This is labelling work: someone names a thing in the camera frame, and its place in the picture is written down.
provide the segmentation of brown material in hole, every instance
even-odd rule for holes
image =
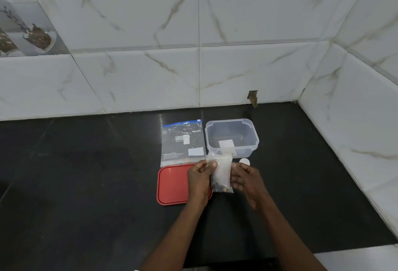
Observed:
[[[253,105],[253,107],[257,108],[257,91],[249,91],[248,99],[250,100],[250,103]]]
[[[27,37],[24,37],[29,43],[40,49],[47,49],[51,44],[51,36],[49,36],[42,28],[33,24],[33,28],[27,28]]]
[[[0,29],[0,51],[7,54],[14,50],[18,50],[18,47],[15,46],[14,42],[8,37],[8,35]]]

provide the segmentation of ziplock bag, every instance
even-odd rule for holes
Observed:
[[[217,168],[210,177],[210,185],[215,193],[233,193],[231,187],[231,163],[232,154],[217,155],[209,153],[206,156],[207,161],[216,161]]]
[[[162,126],[161,167],[196,163],[205,157],[201,119]]]

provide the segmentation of white round disc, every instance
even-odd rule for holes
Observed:
[[[246,164],[246,165],[250,165],[250,161],[248,158],[242,158],[239,160],[240,163]]]

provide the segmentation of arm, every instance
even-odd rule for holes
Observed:
[[[210,175],[216,167],[216,162],[202,160],[188,170],[188,202],[162,242],[144,260],[142,271],[182,270],[196,225],[207,205]]]
[[[284,271],[326,271],[279,211],[257,169],[232,163],[231,180],[232,187],[243,191],[251,207],[264,217]]]

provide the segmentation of red lid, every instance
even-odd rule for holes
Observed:
[[[187,171],[194,164],[165,166],[158,173],[157,201],[160,205],[182,204],[188,201]],[[209,187],[209,198],[212,190]]]

